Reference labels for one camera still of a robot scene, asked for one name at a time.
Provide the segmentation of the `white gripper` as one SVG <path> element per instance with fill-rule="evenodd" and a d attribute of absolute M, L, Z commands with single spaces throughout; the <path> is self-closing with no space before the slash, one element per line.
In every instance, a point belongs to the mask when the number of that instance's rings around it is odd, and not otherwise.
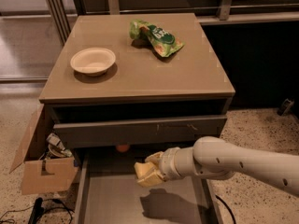
<path fill-rule="evenodd" d="M 159 151 L 149 155 L 145 162 L 152 162 L 155 165 L 159 164 L 159 170 L 149 169 L 141 170 L 137 173 L 137 183 L 141 187 L 152 187 L 168 180 L 180 179 L 180 175 L 176 169 L 175 157 L 179 151 L 179 147 L 169 148 L 165 152 Z"/>

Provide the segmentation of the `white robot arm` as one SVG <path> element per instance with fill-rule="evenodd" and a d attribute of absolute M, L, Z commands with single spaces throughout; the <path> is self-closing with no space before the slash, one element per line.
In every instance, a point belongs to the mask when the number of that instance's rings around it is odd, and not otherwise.
<path fill-rule="evenodd" d="M 226 180 L 241 173 L 272 187 L 299 196 L 299 157 L 244 148 L 206 136 L 191 147 L 172 147 L 135 164 L 137 183 L 152 187 L 187 176 Z"/>

